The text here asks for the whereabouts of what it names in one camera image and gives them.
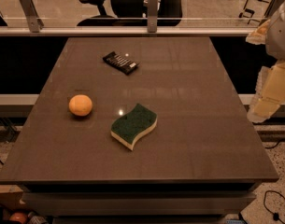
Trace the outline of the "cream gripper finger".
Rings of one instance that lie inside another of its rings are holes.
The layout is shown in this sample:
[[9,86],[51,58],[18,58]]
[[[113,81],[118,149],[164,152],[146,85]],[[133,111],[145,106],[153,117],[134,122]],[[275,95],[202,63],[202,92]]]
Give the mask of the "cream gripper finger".
[[253,123],[262,123],[270,119],[285,102],[285,61],[277,61],[270,68],[263,66],[255,90],[247,118]]
[[270,20],[267,20],[259,25],[257,29],[248,34],[246,41],[253,45],[264,45],[269,23]]

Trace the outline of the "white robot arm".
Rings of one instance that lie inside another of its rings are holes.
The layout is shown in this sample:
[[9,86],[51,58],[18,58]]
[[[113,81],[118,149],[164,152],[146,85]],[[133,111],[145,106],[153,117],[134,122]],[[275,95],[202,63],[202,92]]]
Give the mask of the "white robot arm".
[[270,119],[285,102],[285,1],[270,19],[248,34],[246,41],[265,45],[266,53],[277,59],[271,68],[261,68],[256,93],[249,104],[248,120],[261,123]]

